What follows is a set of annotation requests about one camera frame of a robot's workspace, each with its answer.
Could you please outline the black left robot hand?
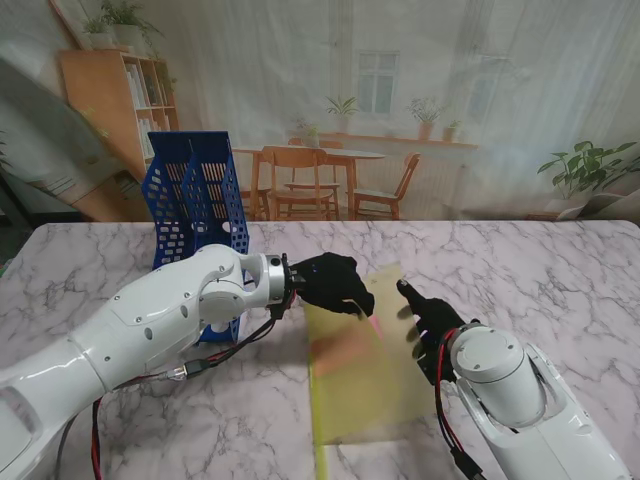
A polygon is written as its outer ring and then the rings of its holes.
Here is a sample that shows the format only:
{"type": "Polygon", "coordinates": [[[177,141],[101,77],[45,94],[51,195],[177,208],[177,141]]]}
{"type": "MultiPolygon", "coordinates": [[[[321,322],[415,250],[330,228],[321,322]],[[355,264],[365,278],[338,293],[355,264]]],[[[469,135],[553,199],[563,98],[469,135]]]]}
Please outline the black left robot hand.
{"type": "Polygon", "coordinates": [[[306,303],[339,314],[373,314],[375,298],[357,273],[353,257],[325,252],[291,270],[295,290],[306,303]]]}

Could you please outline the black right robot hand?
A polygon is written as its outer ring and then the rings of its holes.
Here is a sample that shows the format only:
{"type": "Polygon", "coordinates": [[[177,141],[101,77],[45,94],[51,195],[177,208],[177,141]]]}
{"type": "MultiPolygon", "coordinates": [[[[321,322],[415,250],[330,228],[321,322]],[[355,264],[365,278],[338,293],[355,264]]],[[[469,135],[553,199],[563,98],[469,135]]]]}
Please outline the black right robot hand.
{"type": "Polygon", "coordinates": [[[399,280],[396,287],[407,300],[411,312],[418,318],[416,328],[426,349],[436,349],[447,332],[465,325],[455,309],[446,301],[423,297],[406,280],[399,280]]]}

